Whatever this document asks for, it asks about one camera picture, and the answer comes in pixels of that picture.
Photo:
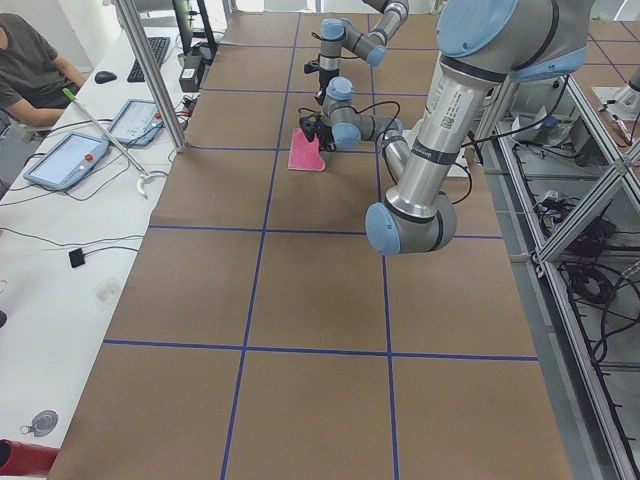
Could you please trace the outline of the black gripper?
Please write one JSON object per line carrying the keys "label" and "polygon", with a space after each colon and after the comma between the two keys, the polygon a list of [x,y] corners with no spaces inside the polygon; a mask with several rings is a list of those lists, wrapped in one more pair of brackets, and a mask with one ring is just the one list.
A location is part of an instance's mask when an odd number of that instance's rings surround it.
{"label": "black gripper", "polygon": [[317,122],[314,127],[315,137],[318,140],[319,152],[334,152],[336,144],[332,133],[332,128],[323,122]]}
{"label": "black gripper", "polygon": [[323,103],[326,97],[326,91],[330,81],[340,75],[340,70],[319,70],[319,87],[314,95],[317,103]]}

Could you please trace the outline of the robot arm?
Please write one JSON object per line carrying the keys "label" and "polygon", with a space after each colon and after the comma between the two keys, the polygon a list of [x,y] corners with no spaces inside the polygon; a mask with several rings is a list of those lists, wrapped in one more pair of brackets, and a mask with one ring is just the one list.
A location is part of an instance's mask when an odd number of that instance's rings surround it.
{"label": "robot arm", "polygon": [[455,163],[489,90],[506,79],[544,80],[584,63],[589,1],[450,1],[440,14],[437,44],[441,77],[432,83],[424,116],[405,138],[400,122],[358,113],[353,85],[340,74],[348,50],[380,64],[388,41],[406,21],[405,1],[373,1],[383,17],[369,33],[344,19],[326,19],[320,33],[316,95],[325,149],[372,141],[396,183],[366,213],[371,246],[382,255],[435,251],[454,236],[456,214],[441,186]]}
{"label": "robot arm", "polygon": [[320,40],[320,51],[315,60],[305,64],[304,73],[319,73],[319,89],[314,96],[319,105],[324,103],[330,81],[340,75],[342,50],[377,67],[386,54],[389,40],[409,15],[408,1],[365,1],[365,4],[382,14],[370,32],[359,31],[345,18],[327,18],[322,21],[320,33],[315,35]]}

